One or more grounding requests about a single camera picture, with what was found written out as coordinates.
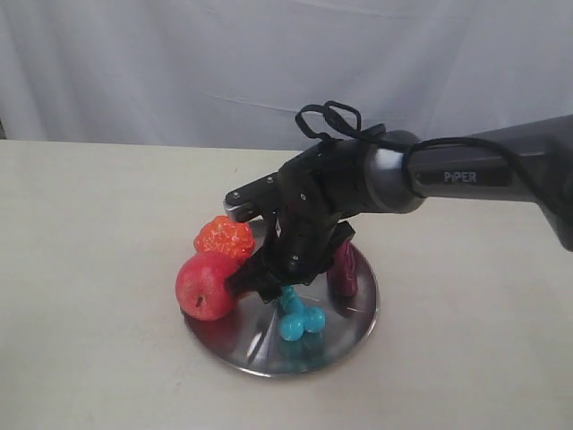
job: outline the purple object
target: purple object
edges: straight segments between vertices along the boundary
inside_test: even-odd
[[[358,291],[355,251],[346,241],[334,254],[334,264],[326,273],[329,289],[335,296],[352,297]]]

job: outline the table surface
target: table surface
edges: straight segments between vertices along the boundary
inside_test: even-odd
[[[175,275],[292,155],[0,143],[0,427],[573,428],[573,255],[532,204],[356,217],[381,317],[343,365],[276,381],[203,353]]]

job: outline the metal plate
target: metal plate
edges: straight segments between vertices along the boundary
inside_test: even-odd
[[[255,235],[260,228],[253,228]],[[380,309],[378,285],[364,256],[355,249],[358,292],[354,297],[329,293],[326,274],[310,286],[297,286],[305,305],[319,306],[327,317],[321,333],[305,333],[289,342],[278,333],[282,313],[265,305],[257,294],[239,302],[225,318],[202,322],[185,316],[189,330],[202,346],[222,362],[249,374],[285,377],[321,370],[348,357],[374,328]]]

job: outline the white backdrop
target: white backdrop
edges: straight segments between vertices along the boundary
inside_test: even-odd
[[[302,149],[336,99],[421,137],[573,112],[571,0],[0,0],[9,138]]]

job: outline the teal plastic grapes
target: teal plastic grapes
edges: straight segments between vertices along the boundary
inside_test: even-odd
[[[305,331],[319,333],[326,326],[324,311],[316,306],[306,307],[293,287],[284,287],[278,302],[285,313],[278,326],[284,340],[296,341]]]

